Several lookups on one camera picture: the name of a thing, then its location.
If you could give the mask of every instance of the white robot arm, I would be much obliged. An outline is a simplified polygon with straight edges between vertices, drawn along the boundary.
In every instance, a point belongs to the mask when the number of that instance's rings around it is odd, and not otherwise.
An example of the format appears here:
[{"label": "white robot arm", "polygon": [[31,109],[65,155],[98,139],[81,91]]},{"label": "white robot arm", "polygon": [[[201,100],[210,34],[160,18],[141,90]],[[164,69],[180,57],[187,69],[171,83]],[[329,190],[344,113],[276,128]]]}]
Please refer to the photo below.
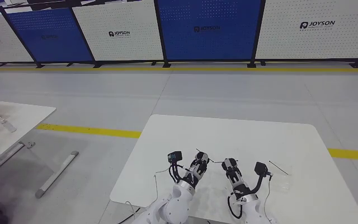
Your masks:
[{"label": "white robot arm", "polygon": [[170,153],[168,160],[171,163],[169,173],[175,181],[172,194],[155,201],[132,224],[159,224],[161,219],[171,224],[183,224],[188,219],[189,202],[195,194],[196,184],[206,171],[209,157],[206,153],[199,152],[190,168],[186,169],[183,178],[179,176],[177,170],[178,166],[185,169],[177,164],[177,161],[182,160],[181,152]]},{"label": "white robot arm", "polygon": [[268,218],[265,214],[261,213],[259,208],[261,201],[258,199],[256,195],[257,191],[260,189],[262,179],[266,177],[266,175],[270,176],[270,180],[273,176],[267,169],[267,166],[263,163],[257,162],[255,166],[255,172],[259,176],[257,185],[254,189],[250,190],[247,186],[247,183],[244,182],[242,178],[242,174],[237,168],[236,160],[233,158],[226,158],[222,163],[223,169],[226,171],[226,177],[230,180],[230,183],[233,187],[233,193],[236,196],[236,203],[240,205],[241,212],[240,215],[237,216],[233,213],[230,205],[230,196],[228,197],[228,206],[231,211],[231,214],[240,219],[242,213],[245,214],[246,224],[277,224],[274,218]]}]

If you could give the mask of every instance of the small object on table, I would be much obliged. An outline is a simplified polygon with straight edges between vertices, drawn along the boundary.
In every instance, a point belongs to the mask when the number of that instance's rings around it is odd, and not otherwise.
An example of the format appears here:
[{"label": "small object on table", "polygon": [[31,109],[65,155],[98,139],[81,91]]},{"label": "small object on table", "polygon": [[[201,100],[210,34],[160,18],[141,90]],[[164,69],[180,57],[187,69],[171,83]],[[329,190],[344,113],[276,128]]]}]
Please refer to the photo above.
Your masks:
[{"label": "small object on table", "polygon": [[0,124],[2,124],[11,133],[16,131],[16,128],[12,126],[12,124],[8,120],[3,119],[1,116]]}]

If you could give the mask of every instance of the yellow floor line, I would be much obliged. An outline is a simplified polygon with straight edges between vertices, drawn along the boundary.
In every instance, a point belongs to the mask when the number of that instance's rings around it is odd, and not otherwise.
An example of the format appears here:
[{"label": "yellow floor line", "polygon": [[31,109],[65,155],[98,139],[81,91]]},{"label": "yellow floor line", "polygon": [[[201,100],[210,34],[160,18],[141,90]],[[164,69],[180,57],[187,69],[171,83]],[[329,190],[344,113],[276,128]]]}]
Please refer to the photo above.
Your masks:
[{"label": "yellow floor line", "polygon": [[95,71],[202,71],[202,72],[358,72],[356,68],[220,68],[220,67],[118,67],[118,68],[0,68],[0,71],[68,71],[68,72],[95,72]]},{"label": "yellow floor line", "polygon": [[358,160],[358,150],[339,150],[336,148],[329,148],[329,154],[334,158],[350,158]]},{"label": "yellow floor line", "polygon": [[[97,134],[102,136],[117,136],[124,138],[139,138],[141,134],[141,132],[135,132],[130,130],[89,128],[56,124],[40,124],[39,126],[37,126],[37,129],[54,130],[58,132],[75,132],[81,134]],[[331,156],[335,158],[348,158],[352,160],[358,160],[358,150],[339,150],[336,148],[329,148],[328,151]]]},{"label": "yellow floor line", "polygon": [[76,127],[67,125],[55,125],[55,124],[40,124],[37,129],[41,130],[55,130],[58,132],[75,132],[82,134],[98,134],[102,136],[117,136],[124,138],[139,138],[141,132],[134,132],[130,130],[114,130],[103,128],[88,128],[88,127]]}]

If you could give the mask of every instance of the black wire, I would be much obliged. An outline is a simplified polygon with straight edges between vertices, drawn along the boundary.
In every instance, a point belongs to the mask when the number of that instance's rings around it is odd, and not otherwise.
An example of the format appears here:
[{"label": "black wire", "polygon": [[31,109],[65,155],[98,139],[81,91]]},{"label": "black wire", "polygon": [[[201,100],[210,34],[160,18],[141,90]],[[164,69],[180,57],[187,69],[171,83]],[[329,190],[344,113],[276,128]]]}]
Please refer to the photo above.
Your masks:
[{"label": "black wire", "polygon": [[177,164],[173,165],[173,175],[174,175],[175,179],[177,180],[176,183],[179,183],[179,181],[181,180],[181,177],[179,176],[179,173],[178,173]]},{"label": "black wire", "polygon": [[177,166],[179,166],[180,168],[182,168],[182,169],[184,169],[184,170],[186,170],[186,171],[188,171],[188,172],[191,172],[190,170],[188,170],[187,168],[184,168],[184,167],[181,166],[181,165],[178,165],[178,164],[177,164]]},{"label": "black wire", "polygon": [[170,169],[172,168],[173,166],[169,167],[169,174],[170,174],[170,177],[173,179],[174,182],[176,182],[176,180],[174,179],[174,176],[172,175],[172,172],[170,171]]},{"label": "black wire", "polygon": [[123,222],[127,221],[130,217],[132,217],[134,214],[131,214],[130,216],[128,216],[125,220],[121,221],[120,223],[118,224],[122,224]]},{"label": "black wire", "polygon": [[230,206],[230,196],[228,196],[228,206],[229,206],[229,209],[230,209],[230,212],[231,212],[231,214],[235,217],[235,218],[237,218],[238,220],[241,218],[241,216],[242,216],[242,204],[240,204],[240,215],[239,216],[236,216],[235,214],[234,214],[234,212],[233,212],[233,210],[231,209],[231,206]]}]

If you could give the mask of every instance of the white table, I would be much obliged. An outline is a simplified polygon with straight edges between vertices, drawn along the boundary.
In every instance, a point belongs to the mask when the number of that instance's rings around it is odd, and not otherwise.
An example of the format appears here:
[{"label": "white table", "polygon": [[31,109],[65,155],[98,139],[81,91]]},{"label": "white table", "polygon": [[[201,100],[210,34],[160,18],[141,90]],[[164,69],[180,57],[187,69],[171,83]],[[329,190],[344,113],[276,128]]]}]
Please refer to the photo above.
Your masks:
[{"label": "white table", "polygon": [[[38,124],[55,112],[55,110],[56,108],[48,106],[35,106],[0,101],[0,116],[8,120],[15,128],[17,128],[15,132],[11,133],[5,127],[0,125],[0,166],[21,148],[32,148],[34,145],[33,142],[21,142],[21,140],[30,130],[34,129]],[[51,184],[76,155],[78,155],[78,152],[73,151],[61,165],[59,170],[53,170],[54,174],[36,192],[35,195],[37,198],[42,197],[45,191],[51,186]]]},{"label": "white table", "polygon": [[[290,165],[290,190],[272,190],[266,205],[280,224],[358,220],[358,206],[352,194],[317,130],[309,124],[152,115],[111,192],[111,200],[148,206],[156,198],[154,173],[169,167],[167,154],[182,151],[183,161],[179,164],[189,166],[197,154],[195,148],[214,161],[230,157],[239,160],[238,167],[251,189],[257,183],[257,161]],[[173,180],[168,172],[158,174],[157,181],[159,196],[172,192]],[[268,178],[257,193],[262,205],[268,193],[267,183]],[[196,187],[190,216],[239,223],[227,206],[231,191],[221,165],[208,164]]]}]

